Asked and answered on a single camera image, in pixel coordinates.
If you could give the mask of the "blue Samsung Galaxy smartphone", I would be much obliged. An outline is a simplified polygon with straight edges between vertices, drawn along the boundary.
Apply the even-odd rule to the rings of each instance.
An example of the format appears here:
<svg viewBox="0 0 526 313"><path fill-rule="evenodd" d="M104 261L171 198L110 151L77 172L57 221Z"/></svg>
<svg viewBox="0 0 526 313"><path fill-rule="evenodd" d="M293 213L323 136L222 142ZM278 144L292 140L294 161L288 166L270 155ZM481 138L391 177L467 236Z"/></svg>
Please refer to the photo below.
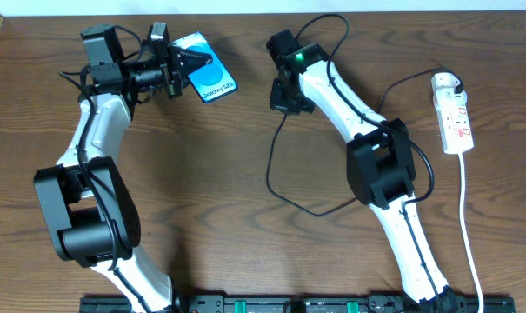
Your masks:
<svg viewBox="0 0 526 313"><path fill-rule="evenodd" d="M204 103L212 103L237 91L238 84L201 32L179 38L172 46L210 54L212 62L188 75L190 84Z"/></svg>

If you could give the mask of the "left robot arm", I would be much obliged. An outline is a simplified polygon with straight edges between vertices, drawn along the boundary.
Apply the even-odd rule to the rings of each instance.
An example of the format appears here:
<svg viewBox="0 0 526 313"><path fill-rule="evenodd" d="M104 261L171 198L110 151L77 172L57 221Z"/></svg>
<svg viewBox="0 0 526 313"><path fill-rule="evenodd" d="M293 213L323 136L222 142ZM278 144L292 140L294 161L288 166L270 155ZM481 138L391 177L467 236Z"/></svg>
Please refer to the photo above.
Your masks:
<svg viewBox="0 0 526 313"><path fill-rule="evenodd" d="M136 205L117 169L125 131L142 101L158 90L179 97L190 74L215 62L209 52L175 45L166 23L153 23L135 53L125 54L122 26L81 31L88 62L73 84L81 111L68 149L40 169L34 188L57 255L108 278L133 312L188 312L189 301L141 246Z"/></svg>

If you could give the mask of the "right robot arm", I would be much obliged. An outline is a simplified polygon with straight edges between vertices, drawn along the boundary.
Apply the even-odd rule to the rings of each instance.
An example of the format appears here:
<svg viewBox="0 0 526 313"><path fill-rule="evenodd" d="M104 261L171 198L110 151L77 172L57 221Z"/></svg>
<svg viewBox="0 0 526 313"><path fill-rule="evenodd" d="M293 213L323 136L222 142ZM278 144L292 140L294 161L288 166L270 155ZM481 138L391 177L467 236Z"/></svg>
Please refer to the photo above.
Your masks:
<svg viewBox="0 0 526 313"><path fill-rule="evenodd" d="M319 108L346 142L349 186L374 212L388 238L402 279L405 311L459 311L419 221L413 159L418 148L406 125L373 111L319 44L302 46L289 30L282 30L270 37L266 49L278 71L271 109L298 114Z"/></svg>

